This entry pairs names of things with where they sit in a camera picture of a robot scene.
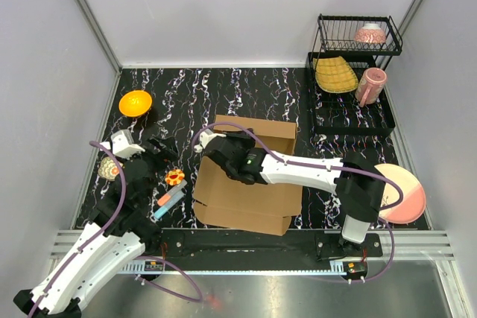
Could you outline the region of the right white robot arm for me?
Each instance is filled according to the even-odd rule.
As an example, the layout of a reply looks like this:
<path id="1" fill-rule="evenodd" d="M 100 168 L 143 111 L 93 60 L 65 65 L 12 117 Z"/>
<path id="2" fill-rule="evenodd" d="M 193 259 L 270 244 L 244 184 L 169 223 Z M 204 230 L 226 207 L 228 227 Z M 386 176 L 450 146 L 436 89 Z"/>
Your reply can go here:
<path id="1" fill-rule="evenodd" d="M 202 156 L 194 189 L 195 214 L 202 223 L 283 235 L 287 220 L 301 212 L 299 191 L 308 187 L 340 200 L 342 253 L 352 256 L 364 249 L 385 188 L 383 175 L 368 162 L 287 155 L 267 148 L 250 129 L 205 129 L 194 143 Z"/>

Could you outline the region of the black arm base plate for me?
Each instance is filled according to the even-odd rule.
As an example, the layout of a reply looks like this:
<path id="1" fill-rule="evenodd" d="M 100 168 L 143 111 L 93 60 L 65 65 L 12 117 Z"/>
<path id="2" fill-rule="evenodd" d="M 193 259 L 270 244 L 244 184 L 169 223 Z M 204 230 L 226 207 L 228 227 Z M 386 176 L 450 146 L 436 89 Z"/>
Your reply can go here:
<path id="1" fill-rule="evenodd" d="M 321 229 L 289 229 L 266 235 L 232 229 L 165 229 L 149 255 L 165 259 L 185 271 L 292 271 L 329 267 L 332 259 L 360 261 L 382 258 L 381 241 L 368 233 L 362 244 L 346 243 L 341 233 Z"/>

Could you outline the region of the brown cardboard box sheet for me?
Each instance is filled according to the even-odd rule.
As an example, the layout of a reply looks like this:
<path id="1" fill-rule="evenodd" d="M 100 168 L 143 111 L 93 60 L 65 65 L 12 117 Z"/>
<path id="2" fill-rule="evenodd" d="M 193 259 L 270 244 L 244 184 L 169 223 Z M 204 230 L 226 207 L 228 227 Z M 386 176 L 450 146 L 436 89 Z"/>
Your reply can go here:
<path id="1" fill-rule="evenodd" d="M 297 125 L 231 115 L 215 117 L 216 132 L 234 131 L 225 121 L 251 129 L 271 149 L 294 153 Z M 203 157 L 193 191 L 196 218 L 206 225 L 282 236 L 302 209 L 301 185 L 246 185 L 227 177 L 210 158 Z"/>

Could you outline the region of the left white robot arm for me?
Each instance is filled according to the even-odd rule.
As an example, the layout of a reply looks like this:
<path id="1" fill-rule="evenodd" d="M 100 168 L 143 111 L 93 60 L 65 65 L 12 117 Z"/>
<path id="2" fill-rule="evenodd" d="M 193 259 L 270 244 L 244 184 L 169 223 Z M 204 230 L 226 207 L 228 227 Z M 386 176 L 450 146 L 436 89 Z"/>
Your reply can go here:
<path id="1" fill-rule="evenodd" d="M 145 208 L 157 172 L 178 158 L 175 140 L 153 137 L 143 147 L 123 132 L 111 141 L 90 145 L 103 151 L 119 172 L 54 271 L 36 287 L 14 296 L 14 305 L 28 317 L 80 317 L 90 299 L 123 266 L 160 248 L 161 229 L 147 217 Z"/>

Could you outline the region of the orange flower toy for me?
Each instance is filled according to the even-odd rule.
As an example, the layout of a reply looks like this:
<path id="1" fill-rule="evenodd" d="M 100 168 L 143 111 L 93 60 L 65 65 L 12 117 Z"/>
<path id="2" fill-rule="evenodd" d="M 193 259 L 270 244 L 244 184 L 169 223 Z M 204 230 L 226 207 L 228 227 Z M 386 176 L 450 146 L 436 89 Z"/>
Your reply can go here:
<path id="1" fill-rule="evenodd" d="M 170 186 L 179 185 L 185 178 L 181 169 L 170 170 L 165 176 L 165 183 Z"/>

